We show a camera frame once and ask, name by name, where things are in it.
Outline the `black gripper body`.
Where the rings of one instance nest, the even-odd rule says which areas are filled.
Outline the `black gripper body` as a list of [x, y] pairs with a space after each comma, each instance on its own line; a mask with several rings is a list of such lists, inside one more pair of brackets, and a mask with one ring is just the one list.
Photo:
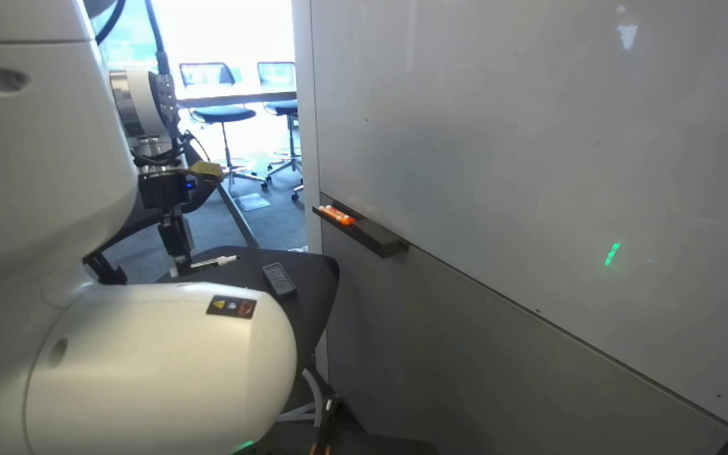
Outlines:
[[147, 210], [159, 213], [156, 232], [165, 250], [171, 258], [187, 258], [192, 252], [190, 226], [182, 214], [182, 204], [190, 200], [185, 174], [141, 174], [139, 194]]

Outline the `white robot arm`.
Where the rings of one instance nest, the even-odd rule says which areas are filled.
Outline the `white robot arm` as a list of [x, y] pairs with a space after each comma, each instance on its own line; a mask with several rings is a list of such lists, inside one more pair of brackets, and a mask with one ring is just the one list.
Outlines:
[[85, 270], [133, 194], [82, 3], [0, 0], [0, 455], [230, 455], [283, 411], [268, 293]]

